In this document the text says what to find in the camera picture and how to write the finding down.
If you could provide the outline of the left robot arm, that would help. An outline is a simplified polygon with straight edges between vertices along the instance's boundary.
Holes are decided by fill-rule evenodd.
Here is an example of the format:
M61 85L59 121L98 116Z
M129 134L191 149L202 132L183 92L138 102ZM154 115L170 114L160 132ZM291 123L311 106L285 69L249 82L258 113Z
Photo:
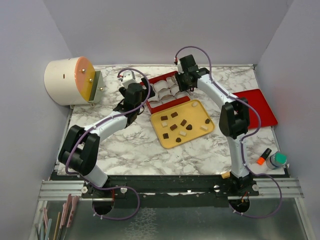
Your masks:
M153 88L144 82L130 83L119 92L124 99L118 103L110 115L86 127L73 125L67 132L58 161L73 174L80 175L93 184L97 196L106 197L111 190L108 176L97 165L99 145L117 131L130 126L140 115L148 98L153 97Z

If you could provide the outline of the red chocolate box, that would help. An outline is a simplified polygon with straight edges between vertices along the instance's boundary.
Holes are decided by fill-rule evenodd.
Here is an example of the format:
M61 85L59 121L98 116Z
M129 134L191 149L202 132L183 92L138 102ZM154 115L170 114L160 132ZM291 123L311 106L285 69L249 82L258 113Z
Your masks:
M188 102L193 98L189 90L180 91L175 79L176 73L177 71L172 71L149 79L155 94L146 102L151 114Z

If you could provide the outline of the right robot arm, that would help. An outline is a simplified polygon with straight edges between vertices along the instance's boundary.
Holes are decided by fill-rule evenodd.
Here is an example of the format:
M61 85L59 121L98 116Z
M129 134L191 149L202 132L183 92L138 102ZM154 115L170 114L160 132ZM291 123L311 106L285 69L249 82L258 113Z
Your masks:
M219 107L219 129L227 138L231 157L231 174L237 178L230 182L229 189L236 196L242 195L248 189L246 181L250 175L244 163L247 154L243 140L250 125L248 100L238 98L227 91L213 79L210 70L198 67L193 55L176 58L174 63L178 70L175 74L175 81L180 92L191 92L197 88Z

